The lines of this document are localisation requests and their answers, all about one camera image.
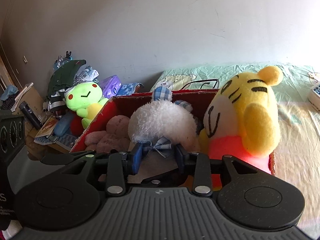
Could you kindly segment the pink bunny plush toy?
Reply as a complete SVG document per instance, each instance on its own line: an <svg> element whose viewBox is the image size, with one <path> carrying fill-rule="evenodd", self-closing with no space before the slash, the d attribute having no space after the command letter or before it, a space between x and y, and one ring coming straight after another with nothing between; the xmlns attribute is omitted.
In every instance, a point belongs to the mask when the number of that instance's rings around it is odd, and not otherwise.
<svg viewBox="0 0 320 240"><path fill-rule="evenodd" d="M131 115L128 126L131 146L141 143L145 153L156 151L165 158L177 144L188 152L199 150L192 110L191 104L184 100L172 101L169 88L157 87L151 101Z"/></svg>

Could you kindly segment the blue white patterned cloth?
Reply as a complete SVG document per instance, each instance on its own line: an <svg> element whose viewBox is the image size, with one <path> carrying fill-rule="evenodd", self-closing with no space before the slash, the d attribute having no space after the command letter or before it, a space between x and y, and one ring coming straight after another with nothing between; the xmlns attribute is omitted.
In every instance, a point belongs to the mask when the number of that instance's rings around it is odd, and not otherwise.
<svg viewBox="0 0 320 240"><path fill-rule="evenodd" d="M144 86L142 83L127 83L121 85L116 96L130 96L132 94L138 93Z"/></svg>

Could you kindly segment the black eyeglasses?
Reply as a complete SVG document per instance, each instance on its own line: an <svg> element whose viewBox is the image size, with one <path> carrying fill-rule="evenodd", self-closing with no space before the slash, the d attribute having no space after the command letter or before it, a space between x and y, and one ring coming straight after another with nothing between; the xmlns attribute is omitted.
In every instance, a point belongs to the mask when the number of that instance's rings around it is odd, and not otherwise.
<svg viewBox="0 0 320 240"><path fill-rule="evenodd" d="M218 79L206 79L206 80L194 80L194 81L191 81L187 84L185 84L181 90L185 90L187 89L189 86L191 86L192 84L195 84L195 83L199 83L201 86L200 86L200 89L203 88L204 85L210 85L211 83L213 82L213 87L212 89L218 89L219 88L219 85L220 85L220 81Z"/></svg>

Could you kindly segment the bright green frog plush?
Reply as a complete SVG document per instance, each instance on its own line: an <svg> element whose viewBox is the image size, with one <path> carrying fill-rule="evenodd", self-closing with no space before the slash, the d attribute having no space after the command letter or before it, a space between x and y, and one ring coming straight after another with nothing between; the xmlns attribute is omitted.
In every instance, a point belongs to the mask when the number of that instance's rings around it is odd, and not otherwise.
<svg viewBox="0 0 320 240"><path fill-rule="evenodd" d="M93 82L83 82L67 89L64 93L67 107L81 118L86 129L108 102L100 86Z"/></svg>

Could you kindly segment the dark green garment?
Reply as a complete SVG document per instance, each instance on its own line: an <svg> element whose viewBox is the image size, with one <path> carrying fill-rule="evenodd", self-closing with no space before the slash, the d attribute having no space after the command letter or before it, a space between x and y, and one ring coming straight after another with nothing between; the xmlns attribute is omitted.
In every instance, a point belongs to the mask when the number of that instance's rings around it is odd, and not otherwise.
<svg viewBox="0 0 320 240"><path fill-rule="evenodd" d="M53 96L59 90L72 87L77 71L85 64L86 60L72 60L56 70L50 78L47 97Z"/></svg>

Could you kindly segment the green cartoon bed sheet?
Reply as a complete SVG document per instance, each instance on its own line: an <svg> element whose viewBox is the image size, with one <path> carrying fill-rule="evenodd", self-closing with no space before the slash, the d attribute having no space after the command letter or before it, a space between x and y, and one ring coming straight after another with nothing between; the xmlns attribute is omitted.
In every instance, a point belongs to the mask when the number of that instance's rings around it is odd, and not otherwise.
<svg viewBox="0 0 320 240"><path fill-rule="evenodd" d="M228 78L217 93L186 92L204 109L201 151L212 159L231 154L298 187L306 200L299 227L319 236L319 114L306 102L279 103L277 66Z"/></svg>

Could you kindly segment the purple plastic pouch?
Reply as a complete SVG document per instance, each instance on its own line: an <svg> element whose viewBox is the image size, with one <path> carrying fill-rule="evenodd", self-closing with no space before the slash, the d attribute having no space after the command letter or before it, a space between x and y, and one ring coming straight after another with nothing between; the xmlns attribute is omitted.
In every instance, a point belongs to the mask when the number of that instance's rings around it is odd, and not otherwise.
<svg viewBox="0 0 320 240"><path fill-rule="evenodd" d="M118 94L121 88L121 81L117 75L112 75L99 81L99 85L103 91L103 96L110 99Z"/></svg>

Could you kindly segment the cardboard box on floor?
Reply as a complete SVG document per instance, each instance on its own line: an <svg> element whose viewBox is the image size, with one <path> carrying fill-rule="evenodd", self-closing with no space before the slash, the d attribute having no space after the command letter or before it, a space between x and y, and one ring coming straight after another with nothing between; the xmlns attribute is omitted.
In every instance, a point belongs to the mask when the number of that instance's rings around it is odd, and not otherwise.
<svg viewBox="0 0 320 240"><path fill-rule="evenodd" d="M23 114L20 108L20 105L23 103L25 103L28 106L28 108L31 109L31 111L34 113L39 122L44 122L44 119L47 117L43 111L44 99L35 89L33 83L28 83L25 85L25 87L19 92L18 96L16 97L14 106L11 108L12 114L23 115L24 133L27 137L31 130L35 127L27 118L27 116Z"/></svg>

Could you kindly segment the red cardboard box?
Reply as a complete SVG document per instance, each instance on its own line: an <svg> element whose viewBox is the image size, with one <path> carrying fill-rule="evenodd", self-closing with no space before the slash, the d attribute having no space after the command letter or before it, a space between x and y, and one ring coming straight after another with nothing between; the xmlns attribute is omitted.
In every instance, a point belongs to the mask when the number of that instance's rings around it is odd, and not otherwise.
<svg viewBox="0 0 320 240"><path fill-rule="evenodd" d="M201 150L212 159L233 155L267 173L270 154L280 141L278 109L272 90L266 94L237 88L219 90L203 118L204 128L196 132L192 107L172 98L152 98L129 120L127 135L134 145L165 147L181 144L185 150Z"/></svg>

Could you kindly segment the pink plush bear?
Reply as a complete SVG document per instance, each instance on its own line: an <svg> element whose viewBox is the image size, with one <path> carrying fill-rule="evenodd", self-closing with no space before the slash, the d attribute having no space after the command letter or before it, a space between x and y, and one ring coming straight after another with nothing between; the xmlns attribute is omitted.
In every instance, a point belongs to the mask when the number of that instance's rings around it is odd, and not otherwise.
<svg viewBox="0 0 320 240"><path fill-rule="evenodd" d="M127 151L130 145L128 135L129 118L116 115L111 118L104 131L91 132L85 137L86 151L95 151L97 154Z"/></svg>

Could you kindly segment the white power strip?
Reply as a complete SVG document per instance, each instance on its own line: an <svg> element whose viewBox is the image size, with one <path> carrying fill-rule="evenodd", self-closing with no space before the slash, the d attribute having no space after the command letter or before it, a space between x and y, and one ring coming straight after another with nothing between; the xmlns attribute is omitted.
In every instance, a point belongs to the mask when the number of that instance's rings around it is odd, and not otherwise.
<svg viewBox="0 0 320 240"><path fill-rule="evenodd" d="M313 108L320 111L320 82L316 83L308 93L308 100Z"/></svg>

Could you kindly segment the yellow tiger plush toy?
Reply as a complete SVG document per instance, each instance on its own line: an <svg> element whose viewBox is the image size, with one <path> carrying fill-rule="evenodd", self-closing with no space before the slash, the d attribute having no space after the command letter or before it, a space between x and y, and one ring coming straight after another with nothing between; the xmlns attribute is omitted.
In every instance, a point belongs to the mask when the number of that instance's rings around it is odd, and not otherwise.
<svg viewBox="0 0 320 240"><path fill-rule="evenodd" d="M270 155L280 141L277 100L273 87L283 79L276 66L243 72L216 93L204 114L199 135L202 153L211 159L233 155L267 173Z"/></svg>

